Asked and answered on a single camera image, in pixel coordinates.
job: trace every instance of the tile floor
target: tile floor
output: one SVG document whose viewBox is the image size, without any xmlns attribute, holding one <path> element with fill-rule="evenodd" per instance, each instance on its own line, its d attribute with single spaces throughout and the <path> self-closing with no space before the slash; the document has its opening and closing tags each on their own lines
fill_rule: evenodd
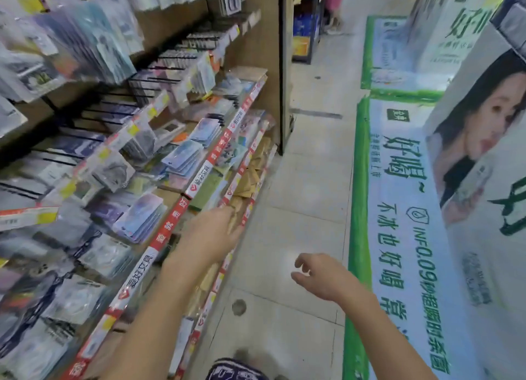
<svg viewBox="0 0 526 380">
<path fill-rule="evenodd" d="M 235 262 L 186 379 L 204 380 L 215 359 L 248 349 L 272 380 L 341 380 L 343 312 L 290 279 L 301 252 L 346 265 L 356 104 L 367 15 L 407 15 L 414 0 L 344 0 L 343 36 L 325 36 L 312 65 L 293 64 L 294 108 L 342 115 L 298 115 L 286 153 L 276 157 Z M 244 300 L 246 312 L 231 307 Z"/>
</svg>

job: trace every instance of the round spot on floor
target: round spot on floor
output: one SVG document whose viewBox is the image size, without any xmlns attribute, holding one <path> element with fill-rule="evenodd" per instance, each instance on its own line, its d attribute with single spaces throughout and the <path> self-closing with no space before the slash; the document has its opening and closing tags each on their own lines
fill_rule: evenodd
<svg viewBox="0 0 526 380">
<path fill-rule="evenodd" d="M 235 316 L 243 315 L 247 310 L 247 304 L 245 300 L 235 300 L 232 304 L 232 312 Z"/>
</svg>

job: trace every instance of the forearm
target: forearm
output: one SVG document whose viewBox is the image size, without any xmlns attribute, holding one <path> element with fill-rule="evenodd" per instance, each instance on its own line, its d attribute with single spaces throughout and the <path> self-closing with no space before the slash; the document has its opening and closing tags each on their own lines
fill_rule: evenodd
<svg viewBox="0 0 526 380">
<path fill-rule="evenodd" d="M 175 251 L 169 265 L 163 266 L 155 289 L 102 380 L 166 379 L 184 309 L 201 273 L 206 270 L 206 265 L 188 264 L 187 257 L 182 257 L 187 254 L 183 249 L 178 253 Z"/>
<path fill-rule="evenodd" d="M 337 303 L 360 335 L 376 377 L 379 380 L 436 380 L 429 366 L 382 310 L 377 297 L 361 284 L 349 283 L 351 287 L 346 284 Z"/>
</svg>

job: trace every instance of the woman's black hair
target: woman's black hair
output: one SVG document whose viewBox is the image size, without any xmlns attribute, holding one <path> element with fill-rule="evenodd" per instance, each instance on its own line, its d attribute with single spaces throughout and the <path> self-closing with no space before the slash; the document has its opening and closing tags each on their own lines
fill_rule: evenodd
<svg viewBox="0 0 526 380">
<path fill-rule="evenodd" d="M 437 127 L 435 133 L 442 137 L 445 149 L 464 129 L 466 118 L 482 106 L 484 101 L 509 76 L 525 72 L 526 64 L 512 49 L 499 56 L 477 79 L 466 96 L 451 110 L 449 116 Z M 526 93 L 509 120 L 511 124 L 526 107 Z"/>
<path fill-rule="evenodd" d="M 455 140 L 464 129 L 466 118 L 478 110 L 506 78 L 520 72 L 526 73 L 526 64 L 512 49 L 504 52 L 491 63 L 479 79 L 477 79 L 477 82 L 471 87 L 466 96 L 437 127 L 435 133 L 440 134 L 442 137 L 442 148 L 447 148 Z M 511 115 L 511 118 L 508 120 L 508 125 L 515 121 L 524 108 L 526 108 L 526 92 L 522 96 L 513 115 Z M 469 174 L 474 165 L 475 161 L 465 156 L 447 171 L 444 175 L 445 188 L 444 194 L 440 197 L 440 207 L 443 207 L 454 195 L 460 183 Z"/>
</svg>

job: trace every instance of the woman's hand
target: woman's hand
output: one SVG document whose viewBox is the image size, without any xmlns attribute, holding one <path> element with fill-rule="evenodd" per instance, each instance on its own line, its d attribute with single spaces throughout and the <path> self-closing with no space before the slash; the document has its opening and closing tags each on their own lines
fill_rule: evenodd
<svg viewBox="0 0 526 380">
<path fill-rule="evenodd" d="M 479 203 L 483 193 L 484 189 L 478 188 L 470 198 L 461 203 L 450 200 L 442 209 L 442 218 L 444 218 L 445 225 L 448 226 L 467 219 Z"/>
<path fill-rule="evenodd" d="M 228 224 L 235 214 L 232 207 L 201 211 L 185 224 L 181 240 L 165 265 L 197 267 L 206 270 L 223 260 L 239 241 L 242 226 L 228 234 Z"/>
<path fill-rule="evenodd" d="M 292 272 L 290 276 L 293 280 L 323 300 L 340 304 L 346 290 L 363 287 L 339 261 L 326 254 L 302 253 L 294 266 L 307 275 Z"/>
</svg>

